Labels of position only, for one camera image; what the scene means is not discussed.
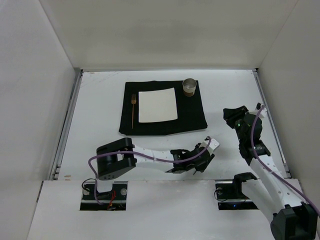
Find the black cloth placemat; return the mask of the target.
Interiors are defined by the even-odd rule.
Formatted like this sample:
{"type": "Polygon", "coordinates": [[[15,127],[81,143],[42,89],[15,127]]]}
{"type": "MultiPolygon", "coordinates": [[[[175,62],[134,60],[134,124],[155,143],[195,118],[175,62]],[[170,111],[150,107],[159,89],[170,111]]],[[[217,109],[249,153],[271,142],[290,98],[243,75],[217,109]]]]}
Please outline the black cloth placemat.
{"type": "Polygon", "coordinates": [[[199,87],[186,96],[181,80],[125,83],[121,134],[167,136],[207,127],[199,87]]]}

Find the silver metal cup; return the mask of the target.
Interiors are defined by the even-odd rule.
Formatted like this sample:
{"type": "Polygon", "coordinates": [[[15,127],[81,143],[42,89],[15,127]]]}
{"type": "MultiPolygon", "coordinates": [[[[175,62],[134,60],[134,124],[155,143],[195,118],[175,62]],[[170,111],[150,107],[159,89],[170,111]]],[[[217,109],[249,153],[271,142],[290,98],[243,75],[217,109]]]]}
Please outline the silver metal cup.
{"type": "Polygon", "coordinates": [[[192,97],[197,88],[197,81],[193,78],[187,78],[182,82],[183,93],[187,97],[192,97]]]}

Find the white square plate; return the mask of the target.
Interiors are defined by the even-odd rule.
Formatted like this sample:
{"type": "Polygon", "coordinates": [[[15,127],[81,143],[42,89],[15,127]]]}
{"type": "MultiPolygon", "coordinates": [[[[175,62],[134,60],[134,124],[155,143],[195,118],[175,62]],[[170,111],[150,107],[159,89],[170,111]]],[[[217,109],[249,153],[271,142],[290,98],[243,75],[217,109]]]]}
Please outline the white square plate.
{"type": "Polygon", "coordinates": [[[159,123],[178,119],[175,89],[138,93],[138,122],[159,123]]]}

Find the copper fork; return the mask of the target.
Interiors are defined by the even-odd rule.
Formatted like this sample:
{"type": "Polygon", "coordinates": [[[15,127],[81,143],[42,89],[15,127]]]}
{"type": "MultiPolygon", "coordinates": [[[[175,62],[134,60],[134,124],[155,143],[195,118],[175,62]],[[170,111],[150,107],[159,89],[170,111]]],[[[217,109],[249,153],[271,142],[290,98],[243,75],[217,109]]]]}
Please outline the copper fork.
{"type": "Polygon", "coordinates": [[[134,128],[134,116],[135,116],[135,105],[137,103],[136,94],[131,95],[131,105],[132,105],[132,112],[131,112],[131,128],[134,128]]]}

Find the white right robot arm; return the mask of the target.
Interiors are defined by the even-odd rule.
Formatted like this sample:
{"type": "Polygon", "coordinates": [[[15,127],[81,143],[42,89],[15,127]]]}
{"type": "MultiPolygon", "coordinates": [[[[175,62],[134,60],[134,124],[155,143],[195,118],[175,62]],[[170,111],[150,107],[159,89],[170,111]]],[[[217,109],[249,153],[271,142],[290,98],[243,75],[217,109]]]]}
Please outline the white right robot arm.
{"type": "Polygon", "coordinates": [[[320,211],[283,178],[261,140],[262,118],[266,113],[261,104],[254,111],[245,106],[223,109],[223,119],[236,132],[240,155],[253,171],[234,176],[234,193],[249,198],[257,206],[268,220],[274,239],[314,240],[320,211]]]}

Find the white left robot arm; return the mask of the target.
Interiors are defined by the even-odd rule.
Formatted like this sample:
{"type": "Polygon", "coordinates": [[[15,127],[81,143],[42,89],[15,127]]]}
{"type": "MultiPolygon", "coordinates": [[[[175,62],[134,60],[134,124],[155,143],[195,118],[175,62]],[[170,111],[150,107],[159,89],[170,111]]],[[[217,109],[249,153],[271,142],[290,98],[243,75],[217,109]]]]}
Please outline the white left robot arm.
{"type": "Polygon", "coordinates": [[[154,169],[168,174],[182,174],[190,170],[204,172],[215,157],[220,143],[207,137],[193,150],[151,150],[133,144],[129,137],[102,145],[96,149],[97,196],[110,194],[116,179],[134,168],[154,169]]]}

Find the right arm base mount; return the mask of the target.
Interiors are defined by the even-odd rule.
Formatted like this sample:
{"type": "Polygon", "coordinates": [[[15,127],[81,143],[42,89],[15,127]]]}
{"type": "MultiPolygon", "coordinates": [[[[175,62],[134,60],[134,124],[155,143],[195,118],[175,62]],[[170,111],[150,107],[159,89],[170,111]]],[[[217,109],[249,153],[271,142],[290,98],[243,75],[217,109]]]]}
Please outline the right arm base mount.
{"type": "Polygon", "coordinates": [[[236,193],[232,181],[216,181],[214,197],[220,211],[258,210],[250,198],[236,193]]]}

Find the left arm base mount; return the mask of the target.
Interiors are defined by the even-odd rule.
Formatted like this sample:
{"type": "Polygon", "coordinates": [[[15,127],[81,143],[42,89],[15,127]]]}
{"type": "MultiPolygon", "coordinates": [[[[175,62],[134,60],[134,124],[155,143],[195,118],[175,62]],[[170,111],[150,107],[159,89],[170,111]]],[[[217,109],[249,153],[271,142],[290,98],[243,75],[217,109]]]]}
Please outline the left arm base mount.
{"type": "Polygon", "coordinates": [[[97,192],[96,201],[94,190],[95,183],[92,178],[81,185],[82,196],[80,211],[125,211],[127,207],[128,183],[125,181],[114,182],[111,191],[97,192]]]}

